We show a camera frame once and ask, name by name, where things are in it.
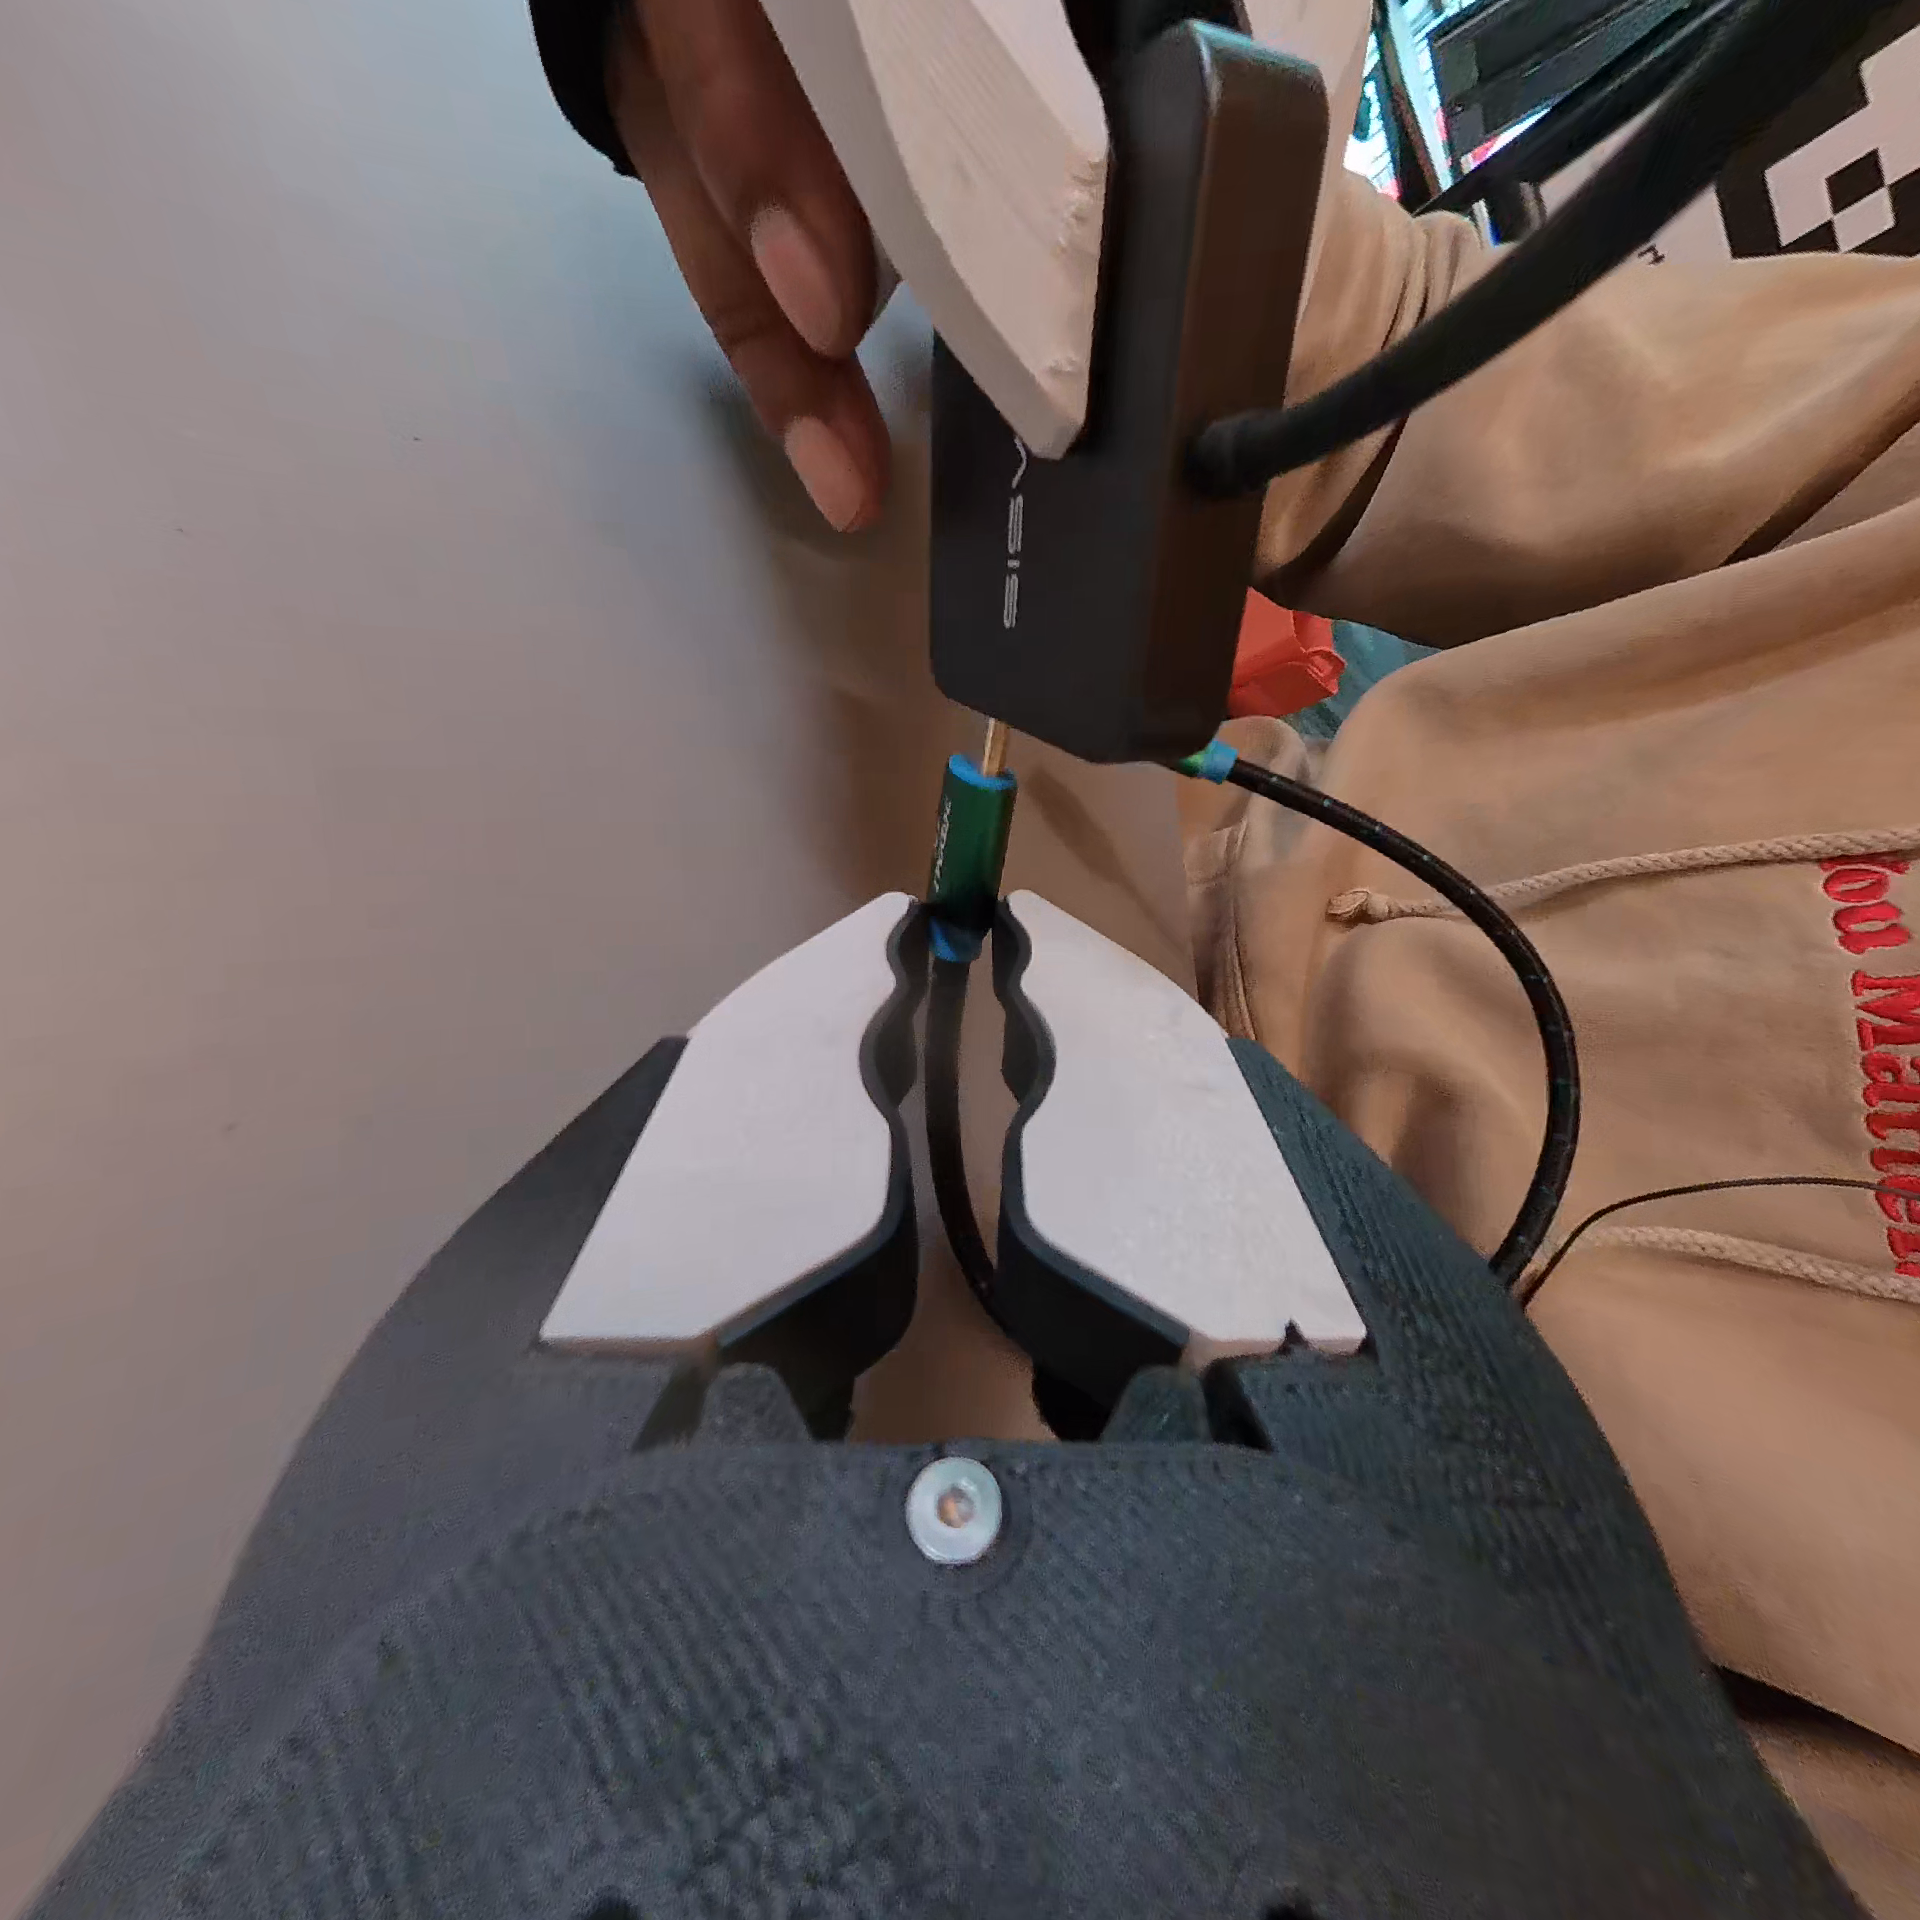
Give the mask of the person's right hand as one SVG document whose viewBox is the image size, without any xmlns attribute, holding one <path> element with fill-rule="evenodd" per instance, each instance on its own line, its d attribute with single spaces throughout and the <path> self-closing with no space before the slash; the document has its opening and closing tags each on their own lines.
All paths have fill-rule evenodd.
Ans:
<svg viewBox="0 0 1920 1920">
<path fill-rule="evenodd" d="M 837 533 L 882 507 L 891 440 L 858 350 L 874 228 L 755 3 L 637 3 L 608 101 L 635 179 L 756 421 Z"/>
</svg>

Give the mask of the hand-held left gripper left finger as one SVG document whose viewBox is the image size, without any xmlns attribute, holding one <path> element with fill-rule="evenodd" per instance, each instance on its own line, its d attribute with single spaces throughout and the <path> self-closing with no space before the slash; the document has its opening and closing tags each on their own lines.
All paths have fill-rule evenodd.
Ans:
<svg viewBox="0 0 1920 1920">
<path fill-rule="evenodd" d="M 904 1339 L 921 1234 L 921 904 L 882 893 L 721 999 L 680 1045 L 539 1342 L 698 1383 L 779 1375 L 819 1438 Z"/>
</svg>

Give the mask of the orange plastic object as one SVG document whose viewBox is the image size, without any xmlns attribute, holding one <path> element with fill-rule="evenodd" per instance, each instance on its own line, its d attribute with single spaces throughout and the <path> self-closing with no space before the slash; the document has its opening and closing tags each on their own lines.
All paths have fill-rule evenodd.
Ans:
<svg viewBox="0 0 1920 1920">
<path fill-rule="evenodd" d="M 1287 718 L 1338 696 L 1346 662 L 1321 615 L 1281 608 L 1249 589 L 1239 619 L 1231 718 Z"/>
</svg>

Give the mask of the white board with black squares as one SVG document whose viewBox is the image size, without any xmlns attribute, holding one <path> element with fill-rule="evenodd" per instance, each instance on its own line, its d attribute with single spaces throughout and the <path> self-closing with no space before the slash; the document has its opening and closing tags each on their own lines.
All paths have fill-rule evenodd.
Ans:
<svg viewBox="0 0 1920 1920">
<path fill-rule="evenodd" d="M 1917 254 L 1917 4 L 1898 4 L 1637 254 L 1716 264 Z"/>
</svg>

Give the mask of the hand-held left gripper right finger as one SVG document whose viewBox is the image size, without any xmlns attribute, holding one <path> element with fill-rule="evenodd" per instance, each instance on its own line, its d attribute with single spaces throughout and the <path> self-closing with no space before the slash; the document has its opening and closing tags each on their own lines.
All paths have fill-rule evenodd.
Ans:
<svg viewBox="0 0 1920 1920">
<path fill-rule="evenodd" d="M 1016 892 L 992 931 L 1002 1149 L 992 1312 L 1051 1436 L 1140 1374 L 1352 1360 L 1367 1326 L 1227 1034 L 1165 973 Z"/>
</svg>

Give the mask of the black adapter hub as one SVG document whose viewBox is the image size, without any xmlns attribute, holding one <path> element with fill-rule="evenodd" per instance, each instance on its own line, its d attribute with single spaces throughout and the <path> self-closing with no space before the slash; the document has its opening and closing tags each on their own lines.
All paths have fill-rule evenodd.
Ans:
<svg viewBox="0 0 1920 1920">
<path fill-rule="evenodd" d="M 1041 456 L 932 335 L 931 667 L 1083 762 L 1175 762 L 1227 712 L 1259 525 L 1259 493 L 1195 486 L 1192 446 L 1284 399 L 1329 94 L 1223 4 L 1123 35 L 1079 438 Z"/>
</svg>

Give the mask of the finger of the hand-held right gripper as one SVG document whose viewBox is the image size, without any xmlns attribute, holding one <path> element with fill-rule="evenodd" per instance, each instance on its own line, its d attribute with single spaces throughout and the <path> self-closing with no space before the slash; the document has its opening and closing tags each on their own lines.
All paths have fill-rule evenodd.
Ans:
<svg viewBox="0 0 1920 1920">
<path fill-rule="evenodd" d="M 1061 3 L 767 3 L 879 248 L 1029 451 L 1088 418 L 1111 134 Z"/>
</svg>

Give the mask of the black hdmi cable green plugs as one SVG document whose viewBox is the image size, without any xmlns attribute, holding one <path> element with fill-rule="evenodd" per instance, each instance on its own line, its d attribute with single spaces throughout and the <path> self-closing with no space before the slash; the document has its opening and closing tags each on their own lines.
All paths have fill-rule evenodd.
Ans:
<svg viewBox="0 0 1920 1920">
<path fill-rule="evenodd" d="M 1178 758 L 1172 771 L 1195 782 L 1235 783 L 1379 852 L 1404 872 L 1423 879 L 1442 904 L 1451 904 L 1475 923 L 1508 964 L 1539 1026 L 1547 1083 L 1543 1148 L 1536 1167 L 1506 1237 L 1489 1256 L 1489 1266 L 1501 1285 L 1517 1285 L 1543 1246 L 1568 1191 L 1583 1103 L 1570 1013 L 1530 935 L 1521 931 L 1493 893 L 1409 835 L 1345 800 L 1333 800 L 1314 786 L 1253 765 L 1223 738 Z M 1016 806 L 1016 775 L 999 763 L 985 763 L 967 754 L 949 757 L 921 917 L 931 951 L 923 1085 L 932 1198 L 951 1252 L 979 1307 L 999 1333 L 1023 1346 L 1026 1336 L 1002 1300 L 1002 1280 L 1009 1277 L 1013 1266 L 995 1262 L 979 1228 L 963 1126 L 963 1034 L 969 973 L 1002 907 L 1002 872 Z"/>
</svg>

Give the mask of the person's right forearm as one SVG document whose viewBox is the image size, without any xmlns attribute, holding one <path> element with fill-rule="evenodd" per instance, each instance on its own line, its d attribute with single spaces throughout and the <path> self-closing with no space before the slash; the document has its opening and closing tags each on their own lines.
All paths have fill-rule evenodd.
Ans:
<svg viewBox="0 0 1920 1920">
<path fill-rule="evenodd" d="M 1633 263 L 1265 493 L 1253 584 L 1428 644 L 1784 557 L 1915 589 L 1917 269 Z"/>
</svg>

